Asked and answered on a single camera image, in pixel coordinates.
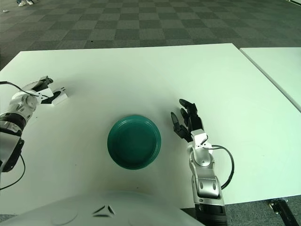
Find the white table surface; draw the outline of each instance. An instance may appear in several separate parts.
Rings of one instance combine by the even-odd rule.
[[[223,190],[226,204],[301,193],[301,114],[232,44],[32,51],[19,53],[0,79],[19,86],[48,75],[69,98],[41,105],[24,129],[24,178],[0,194],[0,213],[22,213],[72,195],[102,190],[154,194],[193,207],[186,142],[174,132],[179,98],[195,102],[212,144],[227,147],[236,170]],[[4,109],[14,87],[0,87]],[[120,118],[140,114],[156,123],[162,146],[141,170],[116,165],[107,136]],[[215,172],[230,172],[225,151]],[[1,185],[22,173],[19,162]]]
[[[301,48],[241,48],[301,112]]]

